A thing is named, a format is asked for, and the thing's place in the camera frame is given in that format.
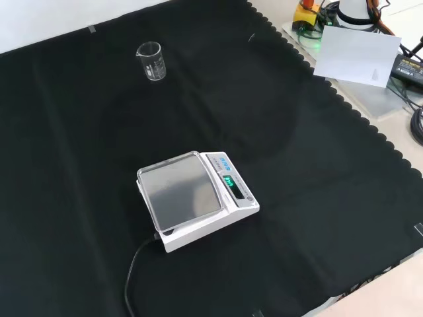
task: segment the stainless steel weighing plate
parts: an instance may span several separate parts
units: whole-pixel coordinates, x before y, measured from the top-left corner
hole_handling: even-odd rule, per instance
[[[142,168],[137,175],[159,232],[223,210],[217,185],[198,152]]]

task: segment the white table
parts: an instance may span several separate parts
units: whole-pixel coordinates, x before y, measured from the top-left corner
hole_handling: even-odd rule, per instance
[[[423,254],[419,254],[316,316],[417,317],[422,312]]]

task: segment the white paper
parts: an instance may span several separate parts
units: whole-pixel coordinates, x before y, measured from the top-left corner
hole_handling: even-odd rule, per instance
[[[386,87],[401,38],[326,26],[314,74]]]

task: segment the digital scale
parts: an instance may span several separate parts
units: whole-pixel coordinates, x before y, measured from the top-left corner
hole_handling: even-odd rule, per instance
[[[137,178],[166,252],[260,209],[224,152],[186,153],[141,168]]]

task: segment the black tablecloth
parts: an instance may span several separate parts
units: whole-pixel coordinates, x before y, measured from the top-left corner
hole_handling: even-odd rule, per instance
[[[135,59],[149,40],[156,84]],[[148,246],[141,316],[300,316],[419,248],[421,173],[312,73],[242,0],[171,1],[1,57],[2,315],[123,314],[154,233],[136,171],[193,150],[225,151],[260,212]]]

